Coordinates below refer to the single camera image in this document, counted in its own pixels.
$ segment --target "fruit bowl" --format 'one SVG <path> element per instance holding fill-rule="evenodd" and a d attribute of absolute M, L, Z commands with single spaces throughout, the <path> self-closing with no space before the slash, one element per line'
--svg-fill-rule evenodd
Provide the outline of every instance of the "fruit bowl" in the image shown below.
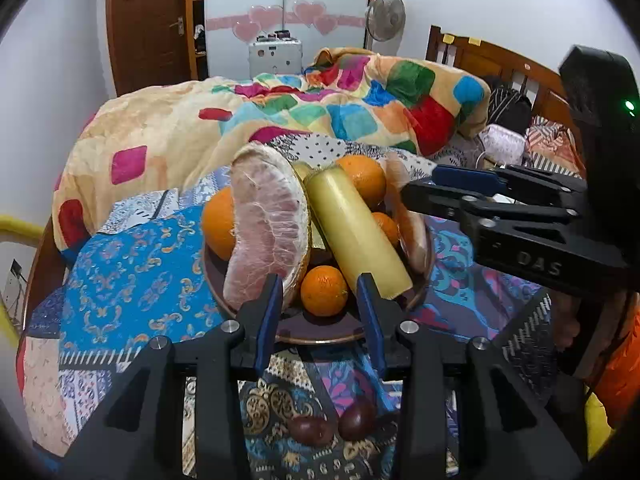
<path fill-rule="evenodd" d="M 422 216 L 425 222 L 425 228 L 429 233 L 427 224 L 427 216 Z M 422 305 L 427 295 L 429 286 L 429 277 L 433 269 L 434 253 L 431 247 L 431 237 L 427 236 L 429 243 L 425 272 L 417 274 L 413 272 L 406 261 L 402 250 L 398 249 L 398 253 L 404 262 L 409 275 L 411 276 L 413 286 L 405 293 L 396 298 L 396 301 L 405 309 L 411 310 L 416 306 Z M 220 313 L 228 318 L 234 318 L 236 311 L 224 300 L 223 285 L 225 283 L 226 268 L 228 262 L 222 260 L 216 254 L 204 245 L 203 249 L 204 272 L 209 288 L 220 308 Z M 334 260 L 323 262 L 336 266 Z M 276 341 L 299 345 L 327 345 L 339 344 L 355 341 L 364 336 L 364 330 L 358 315 L 358 306 L 355 296 L 352 292 L 345 308 L 336 316 L 318 317 L 310 314 L 302 307 L 300 295 L 292 302 L 292 304 L 283 311 L 276 332 Z"/>

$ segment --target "wooden bed frame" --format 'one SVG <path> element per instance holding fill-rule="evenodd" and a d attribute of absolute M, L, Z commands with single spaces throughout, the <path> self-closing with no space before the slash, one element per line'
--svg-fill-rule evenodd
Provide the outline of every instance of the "wooden bed frame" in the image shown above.
<path fill-rule="evenodd" d="M 452 46 L 455 47 L 455 53 L 452 52 Z M 501 46 L 474 38 L 444 34 L 440 27 L 431 25 L 427 54 L 424 59 L 437 61 L 440 51 L 443 51 L 443 64 L 447 64 L 453 56 L 454 67 L 478 77 L 495 75 L 510 83 L 514 75 L 522 74 L 524 82 L 520 87 L 521 92 L 526 90 L 528 81 L 537 82 L 538 92 L 533 102 L 533 114 L 569 127 L 574 134 L 578 154 L 582 156 L 580 131 L 571 118 L 566 93 L 560 76 L 556 72 Z"/>
<path fill-rule="evenodd" d="M 538 92 L 533 104 L 533 113 L 570 127 L 575 137 L 578 153 L 582 153 L 580 133 L 571 120 L 571 114 L 562 88 L 560 76 L 552 70 L 511 50 L 473 38 L 455 37 L 443 34 L 440 27 L 432 26 L 426 58 L 437 61 L 438 51 L 444 50 L 443 62 L 454 55 L 453 66 L 476 76 L 497 75 L 503 81 L 511 82 L 517 72 L 527 80 L 537 81 Z M 25 312 L 28 320 L 31 312 L 50 293 L 62 285 L 66 272 L 66 262 L 53 239 L 51 219 L 40 239 L 38 250 L 33 259 L 29 281 L 25 293 Z"/>

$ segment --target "pink heart decoration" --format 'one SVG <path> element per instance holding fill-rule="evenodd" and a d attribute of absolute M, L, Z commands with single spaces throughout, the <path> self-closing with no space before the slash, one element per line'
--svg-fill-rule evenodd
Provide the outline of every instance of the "pink heart decoration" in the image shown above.
<path fill-rule="evenodd" d="M 293 12 L 307 27 L 313 25 L 314 20 L 319 16 L 322 16 L 325 10 L 326 7 L 322 2 L 313 2 L 312 4 L 304 0 L 300 2 L 293 2 Z"/>
<path fill-rule="evenodd" d="M 324 16 L 316 16 L 314 18 L 314 27 L 320 34 L 326 36 L 329 32 L 338 26 L 338 18 L 330 14 Z"/>
<path fill-rule="evenodd" d="M 238 38 L 238 40 L 249 43 L 250 41 L 255 40 L 258 32 L 260 32 L 260 25 L 255 22 L 236 22 L 233 30 L 234 35 L 236 38 Z"/>
<path fill-rule="evenodd" d="M 274 25 L 282 23 L 282 7 L 272 5 L 266 9 L 263 6 L 253 6 L 249 9 L 249 19 L 260 25 L 260 30 L 267 32 Z"/>

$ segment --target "blue patterned fabric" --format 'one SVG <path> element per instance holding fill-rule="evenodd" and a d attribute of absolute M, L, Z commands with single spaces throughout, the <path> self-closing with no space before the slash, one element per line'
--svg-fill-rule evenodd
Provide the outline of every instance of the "blue patterned fabric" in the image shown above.
<path fill-rule="evenodd" d="M 155 335 L 172 341 L 222 321 L 202 267 L 202 206 L 120 234 L 95 235 L 69 276 L 61 350 L 136 349 Z"/>
<path fill-rule="evenodd" d="M 367 397 L 380 415 L 389 411 L 376 396 L 377 376 L 362 370 L 360 356 L 364 354 L 359 344 L 314 350 L 312 355 L 306 349 L 298 350 L 299 356 L 293 349 L 276 354 L 257 383 L 246 382 L 240 388 L 242 425 L 254 478 L 264 478 L 264 471 L 278 478 L 389 478 L 396 440 L 393 418 L 356 442 L 345 441 L 335 432 L 324 449 L 296 442 L 283 428 L 284 421 L 297 415 L 323 416 L 335 428 L 338 416 L 355 396 Z"/>
<path fill-rule="evenodd" d="M 201 178 L 195 186 L 182 193 L 178 200 L 178 206 L 180 209 L 184 209 L 192 205 L 202 204 L 228 185 L 229 166 L 223 166 Z"/>
<path fill-rule="evenodd" d="M 27 336 L 40 339 L 58 338 L 65 293 L 66 286 L 60 286 L 33 309 L 27 325 Z"/>
<path fill-rule="evenodd" d="M 457 223 L 429 217 L 428 224 L 436 261 L 414 318 L 459 338 L 493 339 L 540 286 L 476 264 L 471 241 Z"/>
<path fill-rule="evenodd" d="M 98 232 L 114 235 L 152 218 L 165 218 L 178 210 L 178 190 L 151 191 L 119 200 Z"/>

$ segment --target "patterned quilt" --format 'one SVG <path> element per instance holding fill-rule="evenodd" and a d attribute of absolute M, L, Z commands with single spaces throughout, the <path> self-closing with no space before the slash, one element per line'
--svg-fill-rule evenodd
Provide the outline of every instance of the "patterned quilt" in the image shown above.
<path fill-rule="evenodd" d="M 252 139 L 314 132 L 432 155 L 455 131 L 482 130 L 489 94 L 449 66 L 341 48 L 321 50 L 301 76 L 213 77 L 121 96 L 84 129 L 56 184 L 56 245 L 74 261 L 116 202 L 187 190 Z"/>
<path fill-rule="evenodd" d="M 412 179 L 428 176 L 434 167 L 430 160 L 405 150 L 322 134 L 284 135 L 268 143 L 291 162 L 315 166 L 348 154 L 382 163 L 393 150 Z M 434 158 L 471 166 L 478 150 L 477 144 L 465 144 L 457 136 Z M 225 186 L 228 167 L 210 172 L 187 190 L 158 190 L 117 202 L 79 252 L 64 287 L 34 312 L 17 371 L 36 448 L 53 468 L 149 338 L 163 334 L 178 342 L 222 322 L 203 276 L 199 219 L 202 204 Z M 414 319 L 460 340 L 500 333 L 506 345 L 505 327 L 535 297 L 539 286 L 476 264 L 471 243 L 455 222 L 429 218 L 428 223 L 436 263 L 430 291 L 413 312 Z M 519 358 L 531 366 L 530 360 Z M 362 441 L 336 437 L 323 450 L 300 445 L 286 430 L 286 420 L 298 413 L 335 421 L 356 396 L 372 400 L 380 415 L 398 409 L 401 381 L 380 381 L 361 342 L 283 350 L 271 357 L 260 380 L 238 387 L 255 480 L 389 478 L 396 438 L 392 420 Z M 182 427 L 186 474 L 194 471 L 195 389 L 196 379 L 189 378 Z M 454 474 L 458 427 L 453 394 L 445 408 L 452 449 L 447 472 Z"/>

